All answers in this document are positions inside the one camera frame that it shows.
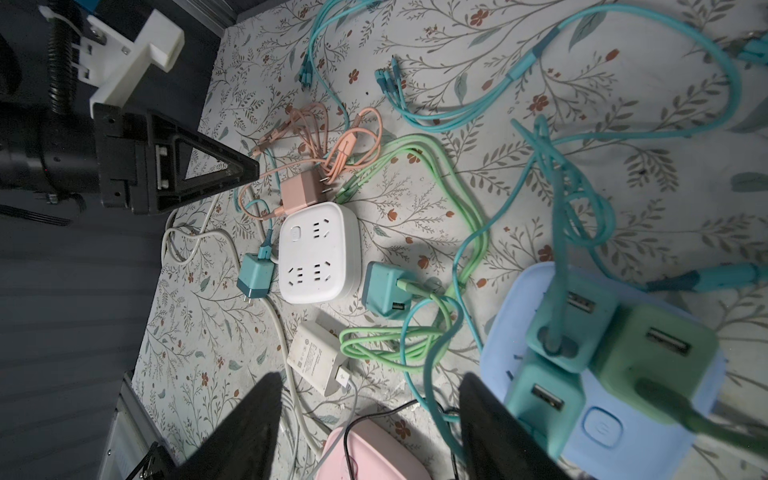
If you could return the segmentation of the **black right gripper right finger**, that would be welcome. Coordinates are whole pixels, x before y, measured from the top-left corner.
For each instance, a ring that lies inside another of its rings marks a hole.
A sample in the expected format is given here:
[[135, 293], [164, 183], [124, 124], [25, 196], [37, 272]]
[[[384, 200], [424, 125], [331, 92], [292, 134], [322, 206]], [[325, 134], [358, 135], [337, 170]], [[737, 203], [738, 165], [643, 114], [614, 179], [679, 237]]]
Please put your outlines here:
[[469, 478], [568, 477], [473, 373], [466, 374], [460, 384], [459, 411]]

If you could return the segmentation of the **white power strip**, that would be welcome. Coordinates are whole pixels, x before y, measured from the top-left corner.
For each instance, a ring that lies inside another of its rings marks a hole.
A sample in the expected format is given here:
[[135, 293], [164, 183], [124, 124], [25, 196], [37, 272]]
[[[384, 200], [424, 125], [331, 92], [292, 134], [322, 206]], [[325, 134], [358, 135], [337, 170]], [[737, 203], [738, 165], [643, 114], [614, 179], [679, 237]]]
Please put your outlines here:
[[331, 302], [360, 286], [358, 218], [343, 205], [323, 202], [288, 215], [278, 253], [280, 294], [292, 305]]

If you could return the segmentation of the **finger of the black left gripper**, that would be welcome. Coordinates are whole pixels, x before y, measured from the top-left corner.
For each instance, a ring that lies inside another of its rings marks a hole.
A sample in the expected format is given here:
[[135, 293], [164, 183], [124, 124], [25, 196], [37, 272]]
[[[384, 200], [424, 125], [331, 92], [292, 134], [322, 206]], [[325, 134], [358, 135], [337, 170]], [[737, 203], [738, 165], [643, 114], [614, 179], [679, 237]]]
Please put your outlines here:
[[260, 177], [250, 157], [159, 112], [135, 114], [96, 103], [93, 114], [106, 208], [165, 214]]

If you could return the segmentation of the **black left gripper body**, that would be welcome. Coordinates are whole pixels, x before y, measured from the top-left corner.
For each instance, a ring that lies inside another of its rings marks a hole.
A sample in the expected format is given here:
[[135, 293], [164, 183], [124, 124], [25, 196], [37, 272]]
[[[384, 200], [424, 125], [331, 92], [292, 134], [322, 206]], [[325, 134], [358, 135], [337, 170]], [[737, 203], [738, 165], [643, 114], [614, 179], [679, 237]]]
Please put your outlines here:
[[1, 188], [53, 194], [99, 191], [93, 122], [43, 106], [1, 104]]

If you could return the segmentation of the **teal charger plug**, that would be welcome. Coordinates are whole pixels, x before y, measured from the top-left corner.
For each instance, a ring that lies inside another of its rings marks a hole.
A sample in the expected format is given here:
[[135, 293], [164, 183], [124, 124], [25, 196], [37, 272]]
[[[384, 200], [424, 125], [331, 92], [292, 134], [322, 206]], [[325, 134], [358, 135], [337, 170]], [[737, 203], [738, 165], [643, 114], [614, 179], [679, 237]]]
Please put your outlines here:
[[366, 267], [362, 302], [367, 310], [389, 320], [404, 320], [413, 294], [398, 287], [399, 280], [415, 281], [413, 272], [395, 265], [371, 261]]
[[272, 286], [275, 263], [266, 251], [243, 256], [237, 287], [248, 299], [265, 298]]

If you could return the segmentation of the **pink power strip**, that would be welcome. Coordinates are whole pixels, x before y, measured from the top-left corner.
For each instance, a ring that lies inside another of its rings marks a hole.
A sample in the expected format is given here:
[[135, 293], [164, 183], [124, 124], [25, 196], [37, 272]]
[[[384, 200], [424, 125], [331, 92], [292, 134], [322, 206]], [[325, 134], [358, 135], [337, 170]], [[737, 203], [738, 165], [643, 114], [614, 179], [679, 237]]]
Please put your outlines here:
[[352, 428], [347, 442], [353, 475], [349, 474], [343, 447], [343, 427], [330, 434], [326, 453], [338, 440], [329, 457], [310, 479], [430, 479], [425, 466], [389, 433], [370, 420]]

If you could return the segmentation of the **white charger plug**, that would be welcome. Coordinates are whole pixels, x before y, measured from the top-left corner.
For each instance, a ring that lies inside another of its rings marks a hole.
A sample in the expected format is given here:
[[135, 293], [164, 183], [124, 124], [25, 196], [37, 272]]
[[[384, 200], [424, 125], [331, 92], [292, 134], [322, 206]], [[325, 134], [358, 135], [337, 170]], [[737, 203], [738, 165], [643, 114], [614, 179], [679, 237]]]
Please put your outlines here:
[[297, 325], [288, 349], [288, 365], [323, 397], [342, 387], [337, 374], [345, 360], [339, 339], [330, 331], [315, 321]]

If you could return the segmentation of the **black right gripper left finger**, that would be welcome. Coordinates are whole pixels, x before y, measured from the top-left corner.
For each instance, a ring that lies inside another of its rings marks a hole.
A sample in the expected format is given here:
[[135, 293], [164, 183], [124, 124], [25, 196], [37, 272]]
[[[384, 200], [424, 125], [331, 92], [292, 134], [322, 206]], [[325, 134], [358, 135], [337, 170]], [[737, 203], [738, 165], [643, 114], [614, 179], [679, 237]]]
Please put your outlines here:
[[282, 379], [266, 374], [171, 479], [268, 479], [277, 446]]

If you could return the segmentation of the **pink charger plug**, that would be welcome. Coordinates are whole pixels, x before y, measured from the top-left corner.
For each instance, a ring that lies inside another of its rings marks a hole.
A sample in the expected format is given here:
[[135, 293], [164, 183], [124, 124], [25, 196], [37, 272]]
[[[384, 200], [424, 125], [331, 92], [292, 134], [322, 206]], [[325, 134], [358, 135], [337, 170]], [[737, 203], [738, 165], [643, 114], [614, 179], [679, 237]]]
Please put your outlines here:
[[304, 208], [327, 200], [332, 190], [328, 180], [318, 169], [305, 170], [281, 184], [283, 214], [288, 216]]

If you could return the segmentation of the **blue power strip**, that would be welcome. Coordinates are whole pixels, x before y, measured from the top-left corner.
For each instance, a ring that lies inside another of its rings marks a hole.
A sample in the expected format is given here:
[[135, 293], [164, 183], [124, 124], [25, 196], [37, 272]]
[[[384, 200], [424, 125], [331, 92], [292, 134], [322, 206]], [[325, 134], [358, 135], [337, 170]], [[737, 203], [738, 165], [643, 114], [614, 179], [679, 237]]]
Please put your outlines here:
[[[555, 273], [551, 262], [535, 264], [521, 273], [496, 315], [483, 347], [482, 380], [503, 405], [523, 356], [532, 350], [527, 346], [525, 336], [534, 314], [549, 286], [555, 293], [552, 284]], [[615, 293], [619, 298], [618, 308], [650, 304], [698, 321], [690, 314], [621, 282], [579, 268], [571, 269], [570, 273], [584, 275]], [[691, 448], [693, 434], [674, 419], [671, 424], [658, 423], [608, 393], [591, 372], [590, 363], [579, 373], [586, 404], [560, 458], [598, 479], [671, 478]], [[715, 359], [690, 400], [697, 412], [708, 414], [711, 411], [724, 377], [725, 357], [719, 345]], [[637, 382], [636, 391], [641, 397], [649, 383], [655, 382], [647, 379]]]

